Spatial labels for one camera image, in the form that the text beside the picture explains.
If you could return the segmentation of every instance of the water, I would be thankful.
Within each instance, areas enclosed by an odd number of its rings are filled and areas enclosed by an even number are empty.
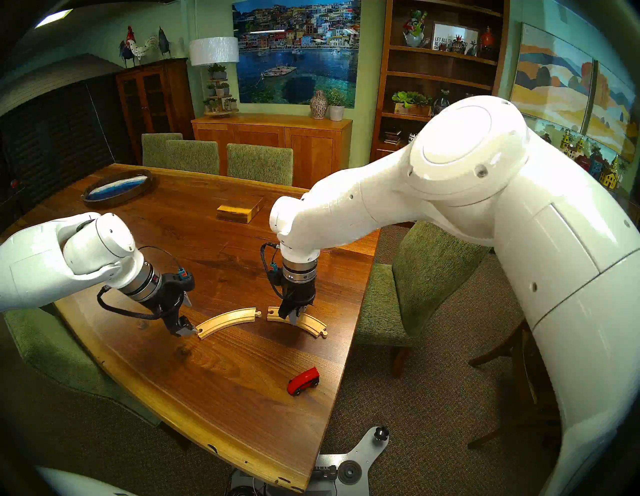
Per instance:
[[[260,77],[277,65],[297,69],[286,76]],[[307,104],[316,90],[338,88],[346,96],[346,107],[353,108],[356,95],[358,51],[342,49],[339,54],[331,49],[302,49],[301,54],[291,49],[242,52],[237,64],[240,101],[242,103]]]

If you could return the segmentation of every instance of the lamp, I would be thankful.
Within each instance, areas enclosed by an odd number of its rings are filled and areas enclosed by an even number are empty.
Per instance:
[[[238,62],[238,39],[235,36],[201,38],[189,43],[191,65]]]

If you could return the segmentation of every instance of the wooden planter box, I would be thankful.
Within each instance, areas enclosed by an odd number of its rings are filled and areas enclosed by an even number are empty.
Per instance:
[[[394,109],[394,114],[422,115],[431,117],[433,115],[433,107],[418,107],[418,105],[409,104],[409,108],[405,108],[403,103],[397,103],[396,108]]]

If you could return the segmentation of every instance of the wooden sideboard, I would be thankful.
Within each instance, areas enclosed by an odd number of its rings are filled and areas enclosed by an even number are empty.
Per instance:
[[[349,167],[351,120],[334,122],[300,115],[239,113],[232,117],[200,117],[191,121],[196,140],[217,141],[220,174],[227,175],[227,144],[293,149],[293,186],[316,182]]]

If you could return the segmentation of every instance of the curved track piece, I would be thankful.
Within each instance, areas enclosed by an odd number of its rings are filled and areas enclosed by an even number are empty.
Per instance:
[[[267,320],[291,324],[288,317],[286,319],[281,319],[280,317],[278,317],[278,307],[269,307],[269,311],[267,312]],[[322,321],[319,321],[315,317],[312,317],[304,312],[300,312],[298,321],[296,322],[296,327],[304,329],[313,337],[327,336],[326,325]]]
[[[240,308],[227,312],[226,314],[216,315],[212,319],[196,326],[198,337],[205,339],[207,336],[225,327],[235,326],[236,324],[242,324],[244,322],[253,322],[256,317],[260,317],[261,315],[262,312],[258,312],[255,307]]]

